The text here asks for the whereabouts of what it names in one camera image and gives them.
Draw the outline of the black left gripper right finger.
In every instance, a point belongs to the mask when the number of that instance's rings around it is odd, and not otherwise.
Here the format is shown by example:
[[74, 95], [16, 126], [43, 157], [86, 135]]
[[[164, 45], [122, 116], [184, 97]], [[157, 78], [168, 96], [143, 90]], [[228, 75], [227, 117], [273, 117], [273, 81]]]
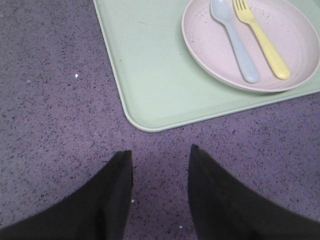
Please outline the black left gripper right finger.
[[199, 240], [318, 240], [320, 224], [249, 189], [192, 145], [188, 201]]

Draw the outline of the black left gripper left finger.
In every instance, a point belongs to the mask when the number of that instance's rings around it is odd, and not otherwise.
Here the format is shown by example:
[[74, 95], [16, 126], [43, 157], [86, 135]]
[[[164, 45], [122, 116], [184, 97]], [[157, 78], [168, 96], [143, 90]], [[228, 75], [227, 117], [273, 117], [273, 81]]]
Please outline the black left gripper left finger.
[[118, 151], [66, 199], [0, 231], [2, 240], [121, 240], [133, 187], [129, 150]]

